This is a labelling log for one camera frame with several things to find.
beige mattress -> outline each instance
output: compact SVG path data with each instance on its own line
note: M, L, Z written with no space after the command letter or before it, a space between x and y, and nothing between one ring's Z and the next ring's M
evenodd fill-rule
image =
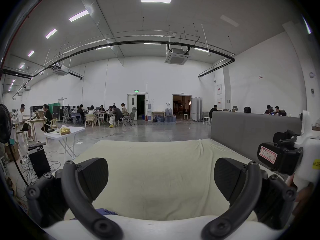
M221 215L229 202L214 182L218 158L245 164L248 158L212 139L176 142L101 140L74 162L105 158L108 184L93 202L119 215L144 220L180 220ZM65 219L73 218L70 211Z

black speaker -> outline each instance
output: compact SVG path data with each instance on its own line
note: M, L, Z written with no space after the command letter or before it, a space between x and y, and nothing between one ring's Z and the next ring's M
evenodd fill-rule
M42 147L28 151L28 155L38 178L51 171L46 153Z

green curtain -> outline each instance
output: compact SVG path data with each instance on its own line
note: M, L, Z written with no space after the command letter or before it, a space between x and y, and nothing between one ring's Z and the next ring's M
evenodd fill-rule
M52 104L48 104L48 106L49 106L49 110L50 110L51 114L53 114L53 109L52 109L52 107L53 107L53 106L60 106L60 103L59 103L59 102L57 102L57 103L52 103Z

yellow sticker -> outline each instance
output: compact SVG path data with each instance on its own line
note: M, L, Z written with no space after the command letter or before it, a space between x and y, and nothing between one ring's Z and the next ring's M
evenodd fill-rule
M320 170L320 159L315 159L313 161L312 169Z

air conditioner unit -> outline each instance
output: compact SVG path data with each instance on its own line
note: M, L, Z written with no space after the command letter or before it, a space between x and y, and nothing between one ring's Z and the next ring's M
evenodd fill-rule
M167 49L167 55L164 63L183 65L189 57L190 55L182 49L172 48L171 51Z
M59 65L56 65L54 68L53 68L53 72L54 74L56 75L59 75L59 76L65 76L68 74L69 72L69 68L67 68L66 66L59 66Z

